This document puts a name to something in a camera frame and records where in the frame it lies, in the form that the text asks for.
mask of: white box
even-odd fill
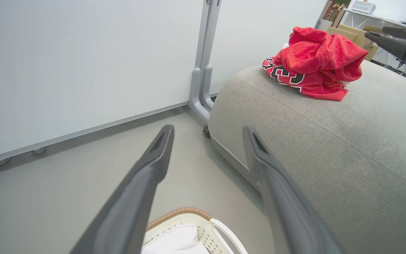
[[[377,5],[375,5],[375,4],[355,0],[353,2],[353,5],[351,6],[351,9],[356,10],[356,11],[360,11],[360,12],[364,12],[364,13],[367,13],[367,14],[372,14],[374,12],[376,6]]]

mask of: cardboard box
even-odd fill
[[[374,57],[375,53],[377,53],[377,50],[379,49],[379,47],[376,45],[370,45],[370,46],[366,46],[366,48],[364,48],[364,49],[369,51],[369,53],[366,55],[366,57],[364,59],[367,61],[371,61],[372,58]]]
[[[338,31],[338,30],[349,32],[351,34],[356,34],[356,38],[354,40],[351,40],[350,38],[348,38],[348,39],[353,41],[356,45],[360,46],[364,50],[369,51],[369,53],[366,55],[365,60],[371,61],[371,59],[374,57],[374,55],[377,52],[377,50],[379,49],[379,47],[375,46],[373,41],[364,37],[364,35],[366,34],[366,31],[357,29],[357,28],[353,28],[350,26],[346,26],[346,25],[338,25],[338,28],[336,31]]]
[[[364,34],[366,34],[366,31],[358,29],[358,28],[353,28],[350,26],[346,25],[338,25],[338,29],[352,32],[354,34],[357,34],[356,39],[353,41],[356,45],[359,45],[360,47],[364,48],[366,45],[369,44],[370,40],[364,37]]]
[[[328,28],[328,34],[342,34],[344,35],[347,39],[351,40],[351,41],[355,41],[356,37],[358,36],[357,34],[353,33],[353,32],[348,32],[345,30],[341,30],[341,29],[337,29],[334,27],[329,27]]]

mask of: basket handle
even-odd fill
[[[240,254],[248,254],[247,250],[244,248],[244,246],[239,241],[237,236],[225,224],[223,224],[220,220],[216,220],[214,218],[212,218],[210,222],[212,223],[214,233],[219,237],[219,240],[225,245],[225,248],[227,248],[230,254],[233,254],[233,251],[231,251],[230,246],[228,246],[228,244],[225,242],[225,240],[216,230],[216,228],[222,231],[231,240],[231,242],[234,244],[234,246],[237,248]]]

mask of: gray floor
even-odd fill
[[[187,106],[30,153],[0,166],[0,254],[66,254],[165,124],[175,140],[167,177],[150,220],[184,206],[205,210],[239,237],[250,254],[272,253],[259,193],[202,135]]]

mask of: red cloth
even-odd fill
[[[263,62],[270,77],[315,99],[341,101],[348,90],[341,81],[361,77],[367,51],[340,34],[295,27],[289,47]]]

